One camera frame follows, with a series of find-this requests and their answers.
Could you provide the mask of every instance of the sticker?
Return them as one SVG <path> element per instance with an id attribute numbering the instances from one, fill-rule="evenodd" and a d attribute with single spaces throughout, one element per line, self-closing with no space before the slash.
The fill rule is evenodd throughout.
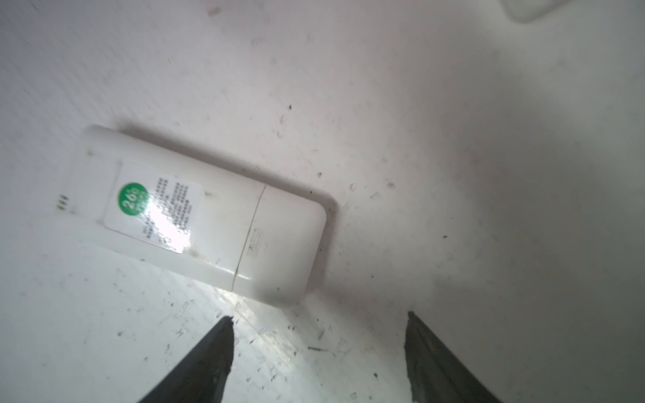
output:
<path id="1" fill-rule="evenodd" d="M 104 225 L 182 253 L 190 246 L 191 226 L 203 197 L 196 183 L 126 162 L 110 195 Z"/>

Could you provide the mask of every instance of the white surface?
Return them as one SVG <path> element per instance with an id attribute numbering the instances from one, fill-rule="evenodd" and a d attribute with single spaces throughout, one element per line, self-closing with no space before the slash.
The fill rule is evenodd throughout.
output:
<path id="1" fill-rule="evenodd" d="M 135 402 L 233 314 L 226 402 L 404 402 L 409 309 L 503 402 L 645 400 L 644 34 L 639 0 L 3 2 L 3 401 Z M 44 229 L 90 123 L 312 192 L 314 290 Z"/>

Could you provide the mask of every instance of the white plastic surface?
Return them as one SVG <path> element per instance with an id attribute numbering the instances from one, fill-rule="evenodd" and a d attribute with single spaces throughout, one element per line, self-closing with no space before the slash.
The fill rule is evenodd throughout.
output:
<path id="1" fill-rule="evenodd" d="M 320 204 L 267 186 L 233 291 L 274 306 L 302 300 L 310 273 L 303 268 L 313 265 L 326 220 Z"/>
<path id="2" fill-rule="evenodd" d="M 138 402 L 233 315 L 224 403 L 410 403 L 414 310 L 501 402 L 645 402 L 643 37 L 642 0 L 0 2 L 0 400 Z M 46 231 L 92 123 L 331 208 L 324 275 L 280 310 Z"/>
<path id="3" fill-rule="evenodd" d="M 154 199 L 157 178 L 167 178 L 165 201 Z M 261 302 L 304 297 L 326 222 L 316 202 L 98 126 L 84 131 L 65 182 L 53 209 L 63 233 L 223 290 L 235 283 Z M 150 196 L 145 211 L 128 215 L 120 204 L 131 202 L 118 196 L 132 182 Z M 173 183 L 192 210 L 184 228 L 171 214 Z"/>

